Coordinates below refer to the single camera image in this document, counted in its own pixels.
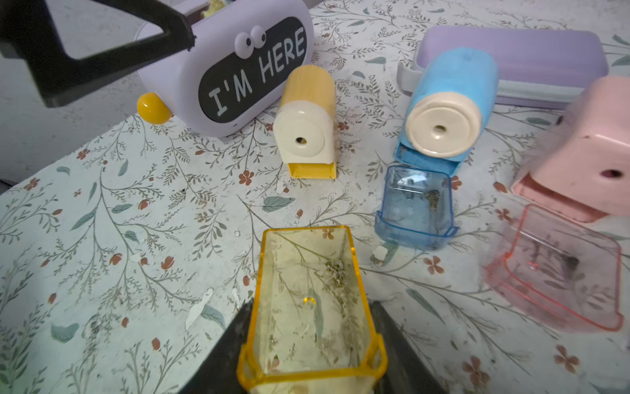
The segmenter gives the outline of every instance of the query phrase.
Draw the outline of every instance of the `pink pencil sharpener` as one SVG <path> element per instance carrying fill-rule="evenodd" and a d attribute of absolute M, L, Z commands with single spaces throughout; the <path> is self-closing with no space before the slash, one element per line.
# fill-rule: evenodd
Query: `pink pencil sharpener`
<path fill-rule="evenodd" d="M 511 190 L 582 223 L 630 215 L 630 78 L 593 82 L 539 134 Z"/>
<path fill-rule="evenodd" d="M 621 247 L 535 205 L 506 224 L 485 283 L 539 322 L 566 332 L 619 331 Z"/>

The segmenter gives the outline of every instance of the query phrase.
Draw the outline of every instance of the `yellow transparent container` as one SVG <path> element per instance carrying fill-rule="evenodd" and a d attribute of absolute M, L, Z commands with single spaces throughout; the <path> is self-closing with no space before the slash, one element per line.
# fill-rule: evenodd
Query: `yellow transparent container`
<path fill-rule="evenodd" d="M 350 229 L 266 230 L 240 384 L 252 394 L 361 394 L 386 369 Z"/>

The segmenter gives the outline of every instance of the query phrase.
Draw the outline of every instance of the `yellow button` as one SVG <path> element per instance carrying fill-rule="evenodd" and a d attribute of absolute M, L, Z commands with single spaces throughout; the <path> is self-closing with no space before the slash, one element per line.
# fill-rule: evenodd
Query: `yellow button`
<path fill-rule="evenodd" d="M 145 93 L 140 96 L 138 114 L 151 124 L 164 124 L 173 116 L 171 110 L 155 93 Z"/>

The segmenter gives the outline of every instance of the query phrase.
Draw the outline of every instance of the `floral tablecloth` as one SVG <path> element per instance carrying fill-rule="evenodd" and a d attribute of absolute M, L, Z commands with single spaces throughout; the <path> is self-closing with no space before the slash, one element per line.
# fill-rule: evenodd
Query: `floral tablecloth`
<path fill-rule="evenodd" d="M 0 195 L 0 392 L 175 393 L 252 297 L 265 229 L 347 224 L 369 297 L 451 392 L 629 393 L 628 331 L 554 331 L 479 276 L 497 229 L 522 210 L 507 194 L 514 171 L 559 112 L 497 105 L 454 178 L 459 234 L 435 253 L 372 256 L 409 100 L 397 62 L 434 25 L 571 27 L 439 0 L 326 1 L 311 13 L 313 61 L 338 87 L 338 178 L 288 177 L 272 107 L 221 140 L 131 116 Z M 601 40 L 611 74 L 630 76 L 630 30 Z M 593 227 L 630 246 L 627 219 Z"/>

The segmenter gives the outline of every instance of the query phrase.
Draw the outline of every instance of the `cartoon eye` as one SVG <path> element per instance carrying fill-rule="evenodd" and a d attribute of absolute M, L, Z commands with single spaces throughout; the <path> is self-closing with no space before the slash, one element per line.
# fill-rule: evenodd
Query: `cartoon eye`
<path fill-rule="evenodd" d="M 238 33 L 234 41 L 234 51 L 241 59 L 247 59 L 254 52 L 254 45 L 247 33 Z"/>
<path fill-rule="evenodd" d="M 251 29 L 251 38 L 254 39 L 254 46 L 256 48 L 262 48 L 267 41 L 267 34 L 265 29 L 256 25 Z"/>

